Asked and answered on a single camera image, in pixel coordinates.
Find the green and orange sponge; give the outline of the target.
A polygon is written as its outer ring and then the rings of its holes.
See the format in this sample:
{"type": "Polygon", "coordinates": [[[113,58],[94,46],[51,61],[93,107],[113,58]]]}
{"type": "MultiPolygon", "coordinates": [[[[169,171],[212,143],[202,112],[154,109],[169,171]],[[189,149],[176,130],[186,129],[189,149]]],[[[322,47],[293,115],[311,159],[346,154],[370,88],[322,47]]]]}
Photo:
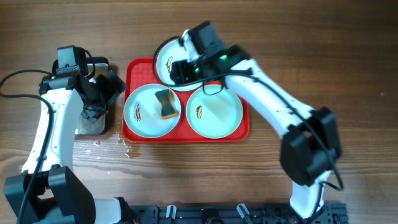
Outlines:
{"type": "Polygon", "coordinates": [[[162,119],[170,119],[179,114],[173,105],[173,96],[174,95],[170,89],[155,92],[155,97],[161,105],[160,115],[162,119]]]}

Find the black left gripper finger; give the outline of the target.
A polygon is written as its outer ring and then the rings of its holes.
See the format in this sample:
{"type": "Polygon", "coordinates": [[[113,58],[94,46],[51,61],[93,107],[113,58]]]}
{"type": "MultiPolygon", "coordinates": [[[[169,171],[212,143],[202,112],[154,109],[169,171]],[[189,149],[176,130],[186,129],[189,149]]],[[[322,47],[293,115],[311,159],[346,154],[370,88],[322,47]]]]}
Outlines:
{"type": "Polygon", "coordinates": [[[104,102],[107,105],[114,104],[119,95],[126,89],[127,85],[114,71],[109,70],[104,81],[104,102]]]}
{"type": "Polygon", "coordinates": [[[99,118],[108,112],[107,106],[103,105],[87,105],[83,107],[82,117],[90,123],[96,123],[99,118]]]}

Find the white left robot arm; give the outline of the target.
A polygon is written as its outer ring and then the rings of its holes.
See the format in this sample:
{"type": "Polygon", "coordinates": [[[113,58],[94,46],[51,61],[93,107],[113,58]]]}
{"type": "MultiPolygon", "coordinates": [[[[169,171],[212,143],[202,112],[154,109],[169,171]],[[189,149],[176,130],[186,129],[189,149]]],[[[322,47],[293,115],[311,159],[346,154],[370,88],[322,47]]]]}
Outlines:
{"type": "Polygon", "coordinates": [[[21,175],[8,177],[4,194],[18,223],[129,223],[133,211],[122,197],[94,199],[72,171],[79,118],[96,119],[127,88],[113,72],[46,73],[37,134],[21,175]]]}

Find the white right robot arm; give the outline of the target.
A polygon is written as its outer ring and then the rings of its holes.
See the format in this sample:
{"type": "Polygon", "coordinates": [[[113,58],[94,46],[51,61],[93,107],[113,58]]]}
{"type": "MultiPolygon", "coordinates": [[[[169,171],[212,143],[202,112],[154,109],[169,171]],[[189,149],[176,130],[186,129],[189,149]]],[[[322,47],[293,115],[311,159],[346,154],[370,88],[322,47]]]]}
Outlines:
{"type": "Polygon", "coordinates": [[[177,57],[170,65],[175,85],[220,80],[274,128],[282,140],[280,164],[293,182],[289,203],[302,220],[311,222],[318,216],[332,172],[339,183],[333,188],[343,190],[336,168],[342,155],[340,137],[335,115],[328,108],[315,110],[295,99],[237,45],[214,52],[177,47],[171,54],[177,57]]]}

